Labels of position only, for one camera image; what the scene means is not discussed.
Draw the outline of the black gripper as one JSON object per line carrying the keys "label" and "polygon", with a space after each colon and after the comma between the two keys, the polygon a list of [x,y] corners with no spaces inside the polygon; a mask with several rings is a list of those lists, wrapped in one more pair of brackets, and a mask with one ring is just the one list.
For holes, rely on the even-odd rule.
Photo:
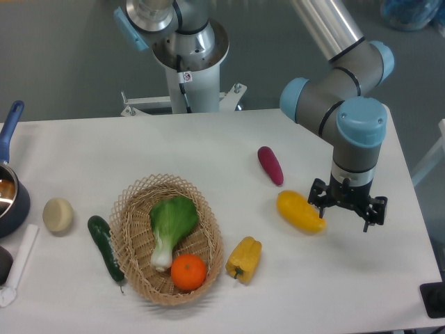
{"label": "black gripper", "polygon": [[333,206],[361,212],[363,232],[367,232],[370,226],[384,224],[388,203],[385,196],[370,197],[370,189],[371,181],[357,186],[351,179],[344,183],[331,174],[329,185],[318,178],[313,181],[307,202],[318,209],[319,218],[323,218],[326,208]]}

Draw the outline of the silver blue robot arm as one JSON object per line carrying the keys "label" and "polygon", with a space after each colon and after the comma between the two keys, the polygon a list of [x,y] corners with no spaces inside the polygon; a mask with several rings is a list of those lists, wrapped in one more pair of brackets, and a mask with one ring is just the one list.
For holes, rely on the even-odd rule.
{"label": "silver blue robot arm", "polygon": [[[354,211],[365,226],[382,225],[387,199],[370,189],[386,135],[385,106],[367,97],[394,68],[390,48],[368,41],[340,1],[294,1],[312,38],[331,64],[313,83],[290,81],[280,109],[333,147],[329,182],[314,180],[308,201],[323,212]],[[125,1],[114,13],[122,35],[137,50],[151,49],[164,67],[174,113],[221,110],[220,64],[229,50],[224,28],[206,1]]]}

